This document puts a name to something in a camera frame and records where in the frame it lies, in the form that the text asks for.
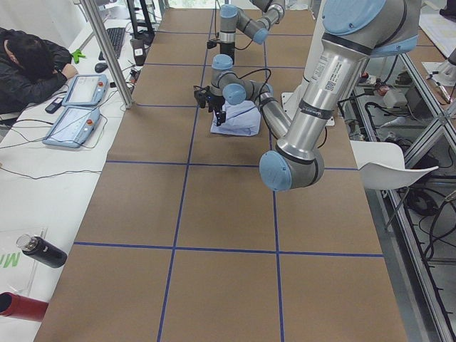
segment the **white chair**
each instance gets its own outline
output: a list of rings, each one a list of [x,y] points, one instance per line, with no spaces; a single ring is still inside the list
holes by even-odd
[[[350,143],[366,189],[392,190],[409,187],[438,168],[434,166],[421,170],[406,169],[403,151],[391,142]]]

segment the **red cup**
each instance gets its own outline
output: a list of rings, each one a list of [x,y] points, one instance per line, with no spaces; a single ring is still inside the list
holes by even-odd
[[[48,303],[29,297],[18,296],[11,292],[0,294],[0,316],[41,322]]]

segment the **blue cloth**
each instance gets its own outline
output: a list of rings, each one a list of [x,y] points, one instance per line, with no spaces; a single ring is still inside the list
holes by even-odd
[[[211,133],[242,136],[258,134],[261,114],[253,102],[244,101],[239,105],[225,103],[223,110],[227,112],[227,120],[217,127],[214,115]]]

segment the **black water bottle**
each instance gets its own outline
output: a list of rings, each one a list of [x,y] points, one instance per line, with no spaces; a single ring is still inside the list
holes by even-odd
[[[65,264],[66,253],[40,237],[24,234],[17,239],[16,245],[25,255],[54,269]]]

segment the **label sticker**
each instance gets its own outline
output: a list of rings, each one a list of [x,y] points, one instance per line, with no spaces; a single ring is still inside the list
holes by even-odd
[[[311,78],[312,82],[319,83],[318,87],[330,93],[337,93],[350,70],[351,63],[335,60],[329,63],[327,57],[322,56]]]

